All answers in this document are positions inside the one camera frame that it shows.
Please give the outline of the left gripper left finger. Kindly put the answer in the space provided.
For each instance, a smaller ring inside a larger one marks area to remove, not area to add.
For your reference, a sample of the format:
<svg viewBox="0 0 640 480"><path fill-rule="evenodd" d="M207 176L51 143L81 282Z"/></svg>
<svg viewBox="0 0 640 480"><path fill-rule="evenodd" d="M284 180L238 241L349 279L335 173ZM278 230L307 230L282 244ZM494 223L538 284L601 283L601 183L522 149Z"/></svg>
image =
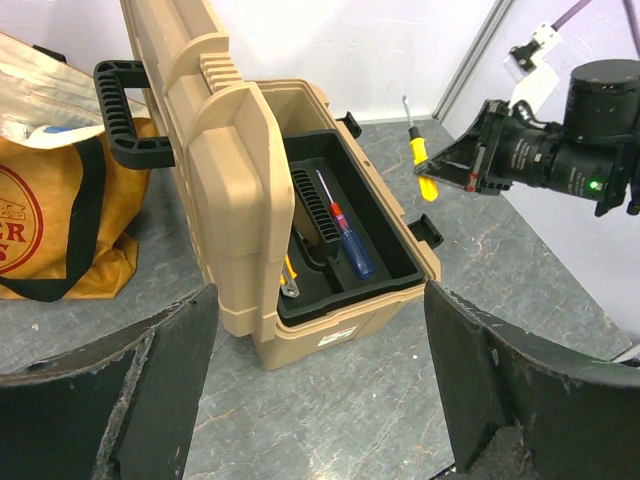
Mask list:
<svg viewBox="0 0 640 480"><path fill-rule="evenodd" d="M4 479L180 479L216 338L209 283L1 377Z"/></svg>

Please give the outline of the black toolbox tray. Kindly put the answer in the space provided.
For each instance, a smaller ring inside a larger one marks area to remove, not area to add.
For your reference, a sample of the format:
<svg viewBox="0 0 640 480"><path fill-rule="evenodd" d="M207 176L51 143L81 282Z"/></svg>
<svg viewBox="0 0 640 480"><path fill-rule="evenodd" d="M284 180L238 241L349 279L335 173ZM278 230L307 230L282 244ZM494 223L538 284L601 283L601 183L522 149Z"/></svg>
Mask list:
<svg viewBox="0 0 640 480"><path fill-rule="evenodd" d="M288 258L297 297L281 295L288 327L419 285L425 274L335 130L283 139L299 218Z"/></svg>

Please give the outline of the yellow handled pliers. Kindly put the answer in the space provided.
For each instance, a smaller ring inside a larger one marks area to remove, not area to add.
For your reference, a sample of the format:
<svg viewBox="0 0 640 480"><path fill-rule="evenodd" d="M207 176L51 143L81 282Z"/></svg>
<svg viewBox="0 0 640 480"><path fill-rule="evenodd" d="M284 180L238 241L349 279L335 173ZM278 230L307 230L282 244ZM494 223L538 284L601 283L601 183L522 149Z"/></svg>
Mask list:
<svg viewBox="0 0 640 480"><path fill-rule="evenodd" d="M413 163L414 166L419 166L428 160L428 151L426 148L425 139L422 137L418 127L414 123L409 107L408 98L406 95L402 96L402 102L409 124L409 145L413 154ZM421 195L424 200L433 202L438 198L439 191L435 180L420 176L418 178L418 182Z"/></svg>

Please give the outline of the yellow black utility knife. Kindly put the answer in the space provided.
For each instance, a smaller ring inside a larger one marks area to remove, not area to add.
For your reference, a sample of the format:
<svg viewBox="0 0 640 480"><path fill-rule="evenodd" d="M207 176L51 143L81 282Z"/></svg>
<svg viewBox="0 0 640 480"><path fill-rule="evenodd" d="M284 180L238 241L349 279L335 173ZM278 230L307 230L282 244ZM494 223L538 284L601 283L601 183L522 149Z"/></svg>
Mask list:
<svg viewBox="0 0 640 480"><path fill-rule="evenodd" d="M280 279L280 290L283 296L288 298L297 298L300 295L296 278L297 273L293 269L289 256L286 255Z"/></svg>

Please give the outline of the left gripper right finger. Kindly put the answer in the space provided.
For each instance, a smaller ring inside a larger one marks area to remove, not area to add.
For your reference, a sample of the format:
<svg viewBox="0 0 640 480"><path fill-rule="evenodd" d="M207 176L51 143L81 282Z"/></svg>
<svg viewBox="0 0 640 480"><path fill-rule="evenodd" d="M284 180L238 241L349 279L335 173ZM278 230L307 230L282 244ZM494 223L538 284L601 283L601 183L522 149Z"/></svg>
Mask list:
<svg viewBox="0 0 640 480"><path fill-rule="evenodd" d="M539 337L435 281L424 312L466 478L638 478L638 368Z"/></svg>

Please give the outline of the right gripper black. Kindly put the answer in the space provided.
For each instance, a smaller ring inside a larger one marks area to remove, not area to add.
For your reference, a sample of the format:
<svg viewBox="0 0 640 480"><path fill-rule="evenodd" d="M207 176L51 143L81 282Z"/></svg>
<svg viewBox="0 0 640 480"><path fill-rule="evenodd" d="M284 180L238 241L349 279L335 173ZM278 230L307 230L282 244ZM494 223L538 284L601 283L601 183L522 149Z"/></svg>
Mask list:
<svg viewBox="0 0 640 480"><path fill-rule="evenodd" d="M467 132L415 166L414 174L459 189L497 195L515 182L548 186L554 153L553 121L538 120L525 101L511 107L503 100L488 100Z"/></svg>

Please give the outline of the tan plastic toolbox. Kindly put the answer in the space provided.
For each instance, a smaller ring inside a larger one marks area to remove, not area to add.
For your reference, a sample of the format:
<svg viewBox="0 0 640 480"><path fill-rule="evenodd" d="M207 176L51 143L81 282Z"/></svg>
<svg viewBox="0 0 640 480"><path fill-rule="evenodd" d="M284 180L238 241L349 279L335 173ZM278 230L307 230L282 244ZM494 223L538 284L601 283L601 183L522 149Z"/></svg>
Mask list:
<svg viewBox="0 0 640 480"><path fill-rule="evenodd" d="M229 35L207 1L125 1L130 61L94 71L111 150L130 169L172 171L203 277L217 285L221 320L250 336L274 370L382 328L441 276L426 220L404 210L357 144L350 118L335 119L302 79L244 79ZM299 218L283 139L335 130L407 242L425 279L295 327L278 314L280 279Z"/></svg>

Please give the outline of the blue red screwdriver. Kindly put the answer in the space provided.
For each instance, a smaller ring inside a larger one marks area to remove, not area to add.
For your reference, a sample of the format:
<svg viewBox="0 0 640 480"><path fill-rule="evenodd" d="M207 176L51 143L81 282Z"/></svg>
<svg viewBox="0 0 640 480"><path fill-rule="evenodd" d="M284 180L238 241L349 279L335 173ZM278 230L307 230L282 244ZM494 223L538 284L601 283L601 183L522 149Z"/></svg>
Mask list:
<svg viewBox="0 0 640 480"><path fill-rule="evenodd" d="M317 170L316 175L329 201L331 214L342 237L343 248L355 274L360 279L371 277L374 274L374 266L359 236L351 227L339 203L334 200L322 173Z"/></svg>

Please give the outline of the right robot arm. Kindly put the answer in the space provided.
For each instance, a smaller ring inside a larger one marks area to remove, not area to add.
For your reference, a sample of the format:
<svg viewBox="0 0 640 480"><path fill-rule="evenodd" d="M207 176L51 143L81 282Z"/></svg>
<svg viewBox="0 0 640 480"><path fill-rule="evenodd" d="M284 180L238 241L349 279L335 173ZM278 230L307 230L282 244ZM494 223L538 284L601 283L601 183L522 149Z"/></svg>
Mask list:
<svg viewBox="0 0 640 480"><path fill-rule="evenodd" d="M524 100L487 100L468 130L415 175L497 196L521 183L595 202L602 217L639 213L639 63L576 67L564 121L541 122Z"/></svg>

